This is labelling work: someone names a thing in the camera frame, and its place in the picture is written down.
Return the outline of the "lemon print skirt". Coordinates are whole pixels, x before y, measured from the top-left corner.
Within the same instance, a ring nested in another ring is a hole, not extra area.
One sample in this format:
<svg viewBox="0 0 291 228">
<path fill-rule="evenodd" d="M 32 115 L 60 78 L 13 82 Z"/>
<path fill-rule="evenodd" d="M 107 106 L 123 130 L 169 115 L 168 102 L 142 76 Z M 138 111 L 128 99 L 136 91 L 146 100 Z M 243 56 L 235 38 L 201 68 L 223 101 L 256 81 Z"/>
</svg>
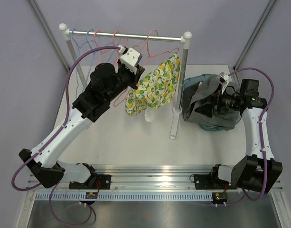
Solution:
<svg viewBox="0 0 291 228">
<path fill-rule="evenodd" d="M 179 55 L 174 53 L 140 79 L 137 88 L 129 89 L 126 95 L 125 113 L 135 116 L 147 109 L 155 110 L 169 104 L 176 92 L 180 67 Z"/>
</svg>

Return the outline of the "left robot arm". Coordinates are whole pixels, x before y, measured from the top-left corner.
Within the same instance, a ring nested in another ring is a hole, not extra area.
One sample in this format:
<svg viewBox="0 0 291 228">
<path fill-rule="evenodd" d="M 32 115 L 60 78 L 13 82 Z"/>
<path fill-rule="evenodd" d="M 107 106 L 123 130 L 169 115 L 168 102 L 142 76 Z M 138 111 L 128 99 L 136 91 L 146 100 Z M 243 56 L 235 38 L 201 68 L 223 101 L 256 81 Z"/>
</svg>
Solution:
<svg viewBox="0 0 291 228">
<path fill-rule="evenodd" d="M 127 87 L 137 87 L 145 69 L 136 67 L 130 71 L 121 62 L 116 69 L 113 64 L 101 63 L 90 74 L 90 82 L 68 110 L 66 117 L 38 146 L 23 149 L 19 157 L 44 188 L 60 182 L 73 182 L 79 189 L 95 186 L 97 173 L 87 163 L 69 164 L 58 159 L 71 142 L 97 121 L 109 108 L 111 101 Z"/>
</svg>

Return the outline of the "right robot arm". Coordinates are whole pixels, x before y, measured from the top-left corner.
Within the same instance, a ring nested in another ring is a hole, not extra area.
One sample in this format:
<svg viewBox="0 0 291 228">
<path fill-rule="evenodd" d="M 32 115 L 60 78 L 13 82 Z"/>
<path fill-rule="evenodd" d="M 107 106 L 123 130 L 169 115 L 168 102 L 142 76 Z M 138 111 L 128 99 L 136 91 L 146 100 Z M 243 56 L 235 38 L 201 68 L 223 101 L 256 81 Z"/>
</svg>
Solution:
<svg viewBox="0 0 291 228">
<path fill-rule="evenodd" d="M 258 92 L 259 81 L 242 80 L 240 91 L 229 95 L 219 86 L 211 95 L 195 103 L 193 112 L 208 118 L 214 114 L 240 115 L 244 123 L 245 156 L 233 167 L 216 164 L 209 174 L 195 174 L 198 190 L 241 188 L 266 194 L 282 173 L 282 163 L 274 159 L 267 133 L 267 108 L 269 101 Z"/>
</svg>

